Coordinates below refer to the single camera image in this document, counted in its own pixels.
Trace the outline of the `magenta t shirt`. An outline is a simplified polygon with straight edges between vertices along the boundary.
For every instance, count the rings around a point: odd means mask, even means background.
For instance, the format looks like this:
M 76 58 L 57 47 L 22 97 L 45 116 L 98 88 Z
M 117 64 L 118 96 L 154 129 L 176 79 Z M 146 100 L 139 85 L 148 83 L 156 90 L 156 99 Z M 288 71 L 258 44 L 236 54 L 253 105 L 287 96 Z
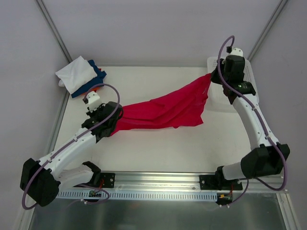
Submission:
M 196 127 L 203 124 L 202 113 L 208 99 L 211 74 L 162 97 L 126 105 L 115 134 L 132 129 Z

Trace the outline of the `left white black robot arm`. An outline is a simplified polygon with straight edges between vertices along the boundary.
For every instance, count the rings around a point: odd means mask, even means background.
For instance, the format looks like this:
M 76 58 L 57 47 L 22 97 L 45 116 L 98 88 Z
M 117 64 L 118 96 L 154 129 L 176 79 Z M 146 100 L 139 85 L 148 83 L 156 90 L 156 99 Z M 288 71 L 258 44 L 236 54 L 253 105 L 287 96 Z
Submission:
M 87 148 L 111 136 L 123 116 L 123 107 L 116 102 L 103 103 L 95 111 L 87 112 L 87 115 L 89 118 L 78 132 L 58 150 L 39 160 L 29 158 L 23 164 L 20 188 L 24 192 L 22 207 L 25 210 L 33 209 L 33 206 L 26 205 L 27 196 L 44 207 L 62 190 L 75 186 L 98 188 L 103 185 L 100 168 L 90 161 L 72 170 L 66 170 L 65 167 Z

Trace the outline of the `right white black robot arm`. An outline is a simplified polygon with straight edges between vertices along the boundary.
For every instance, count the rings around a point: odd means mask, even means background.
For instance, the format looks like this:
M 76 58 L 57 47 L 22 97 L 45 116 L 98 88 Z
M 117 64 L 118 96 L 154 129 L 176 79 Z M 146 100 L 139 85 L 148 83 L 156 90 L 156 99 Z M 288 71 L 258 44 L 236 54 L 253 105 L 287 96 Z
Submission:
M 211 72 L 211 82 L 222 86 L 241 118 L 250 143 L 250 152 L 239 162 L 217 168 L 214 182 L 224 190 L 234 180 L 256 179 L 271 190 L 281 191 L 287 183 L 286 160 L 290 149 L 269 128 L 253 84 L 244 79 L 245 65 L 242 55 L 229 54 L 226 58 L 218 57 Z

